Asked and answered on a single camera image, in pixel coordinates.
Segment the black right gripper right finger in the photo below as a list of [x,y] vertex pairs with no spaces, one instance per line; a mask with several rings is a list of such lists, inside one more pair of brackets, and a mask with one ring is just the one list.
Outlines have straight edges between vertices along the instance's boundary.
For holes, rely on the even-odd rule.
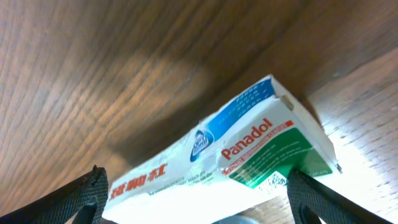
[[297,169],[289,173],[287,195],[295,223],[391,224]]

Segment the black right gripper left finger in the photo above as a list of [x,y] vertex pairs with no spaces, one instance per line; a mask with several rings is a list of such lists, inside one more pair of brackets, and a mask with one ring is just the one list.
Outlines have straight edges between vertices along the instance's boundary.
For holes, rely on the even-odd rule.
[[1,223],[73,223],[101,222],[108,200],[108,178],[103,167],[56,191],[1,217]]

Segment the white green Panadol box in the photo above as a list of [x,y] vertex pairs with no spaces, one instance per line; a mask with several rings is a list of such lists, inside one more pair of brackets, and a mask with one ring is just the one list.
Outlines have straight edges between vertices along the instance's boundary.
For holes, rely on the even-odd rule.
[[268,75],[115,180],[102,216],[115,223],[213,223],[274,198],[292,169],[318,177],[337,165],[315,118]]

